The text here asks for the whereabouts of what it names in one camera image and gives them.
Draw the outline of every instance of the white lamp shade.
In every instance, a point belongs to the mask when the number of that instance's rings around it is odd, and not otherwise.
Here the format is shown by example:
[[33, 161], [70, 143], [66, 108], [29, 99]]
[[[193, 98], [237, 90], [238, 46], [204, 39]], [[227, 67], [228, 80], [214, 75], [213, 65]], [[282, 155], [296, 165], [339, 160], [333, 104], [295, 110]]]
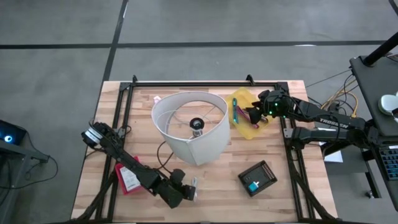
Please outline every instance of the white lamp shade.
[[[169, 123], [175, 111], [193, 101], [213, 104], [224, 113], [223, 119], [213, 129], [194, 139], [181, 139], [169, 135]], [[229, 142], [228, 105], [218, 95], [204, 91], [188, 91], [167, 96], [154, 105], [152, 120], [174, 154], [189, 164], [199, 166], [218, 159]]]

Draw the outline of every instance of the red package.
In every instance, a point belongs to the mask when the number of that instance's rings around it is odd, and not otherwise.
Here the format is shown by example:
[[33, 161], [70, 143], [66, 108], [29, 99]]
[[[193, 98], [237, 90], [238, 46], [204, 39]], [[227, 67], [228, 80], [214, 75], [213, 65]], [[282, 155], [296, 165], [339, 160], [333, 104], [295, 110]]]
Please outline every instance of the red package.
[[114, 168], [116, 169], [116, 175], [118, 175], [119, 184], [122, 187], [124, 195], [136, 192], [142, 188], [136, 175], [125, 168], [123, 164], [118, 163]]

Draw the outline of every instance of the butcher block table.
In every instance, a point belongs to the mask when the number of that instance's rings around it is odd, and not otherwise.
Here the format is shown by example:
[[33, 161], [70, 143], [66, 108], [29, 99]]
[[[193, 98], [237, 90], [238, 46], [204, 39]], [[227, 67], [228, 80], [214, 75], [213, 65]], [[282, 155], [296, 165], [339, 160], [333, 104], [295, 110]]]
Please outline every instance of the butcher block table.
[[[303, 100], [307, 99], [304, 82], [301, 80], [284, 81], [289, 85], [290, 95]], [[96, 121], [112, 124], [120, 82], [104, 82], [98, 108]], [[138, 156], [140, 162], [151, 167], [159, 167], [156, 151], [164, 141], [151, 118], [154, 97], [161, 98], [182, 91], [206, 91], [226, 98], [239, 87], [134, 87], [129, 122], [131, 132], [126, 136], [124, 149], [132, 156]], [[247, 89], [254, 95], [270, 89], [271, 87], [251, 86]], [[124, 113], [122, 102], [121, 114]], [[183, 107], [205, 114], [211, 109], [210, 105], [189, 103]], [[213, 110], [207, 115], [213, 120], [221, 119], [221, 114]], [[170, 126], [178, 132], [184, 124]], [[297, 126], [312, 128], [313, 123], [299, 123]], [[159, 197], [152, 196], [141, 189], [129, 195], [123, 195], [121, 186], [118, 193], [114, 211], [114, 222], [295, 222], [297, 215], [293, 200], [292, 185], [286, 160], [284, 141], [279, 119], [274, 119], [261, 134], [252, 140], [246, 140], [231, 124], [231, 140], [218, 160], [192, 166], [172, 156], [166, 168], [181, 169], [186, 173], [184, 184], [191, 184], [192, 178], [197, 177], [196, 202], [183, 200], [174, 209]], [[305, 168], [311, 191], [326, 210], [337, 217], [335, 203], [323, 163], [321, 150], [316, 145], [308, 145], [303, 151]], [[164, 144], [160, 150], [160, 159], [165, 161], [171, 149]], [[101, 179], [106, 155], [96, 152], [84, 162], [80, 183], [73, 206], [72, 218], [81, 215], [100, 190]], [[278, 181], [250, 197], [243, 189], [238, 179], [238, 174], [254, 164], [265, 160]], [[108, 197], [105, 198], [104, 215], [108, 210]], [[304, 217], [308, 217], [305, 197], [300, 190], [300, 198]]]

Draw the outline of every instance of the floor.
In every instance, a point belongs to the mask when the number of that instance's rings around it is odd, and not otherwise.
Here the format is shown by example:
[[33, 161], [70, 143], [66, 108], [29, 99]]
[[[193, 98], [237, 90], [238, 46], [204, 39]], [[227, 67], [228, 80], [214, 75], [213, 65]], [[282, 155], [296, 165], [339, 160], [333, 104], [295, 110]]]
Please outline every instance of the floor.
[[[398, 16], [386, 0], [2, 0], [0, 102], [6, 106], [0, 119], [28, 129], [60, 168], [53, 180], [21, 190], [13, 223], [70, 217], [85, 154], [80, 133], [94, 115], [103, 80], [131, 80], [133, 74], [139, 80], [242, 80], [251, 74], [311, 84], [348, 69], [350, 58], [370, 53], [397, 30]], [[116, 50], [117, 42], [266, 46]], [[348, 75], [311, 86], [308, 95], [325, 101]], [[358, 115], [369, 119], [360, 91], [354, 93]], [[363, 196], [369, 188], [364, 174], [329, 176], [339, 217], [395, 223], [398, 213], [371, 166], [379, 199]], [[54, 168], [38, 167], [32, 179], [51, 176]]]

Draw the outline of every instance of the keyboard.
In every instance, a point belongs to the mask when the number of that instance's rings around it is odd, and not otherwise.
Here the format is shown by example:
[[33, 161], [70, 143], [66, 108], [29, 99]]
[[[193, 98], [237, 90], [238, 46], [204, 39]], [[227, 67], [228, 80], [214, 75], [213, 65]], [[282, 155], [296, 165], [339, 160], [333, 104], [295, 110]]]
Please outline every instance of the keyboard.
[[379, 153], [388, 179], [398, 180], [398, 149], [381, 149]]

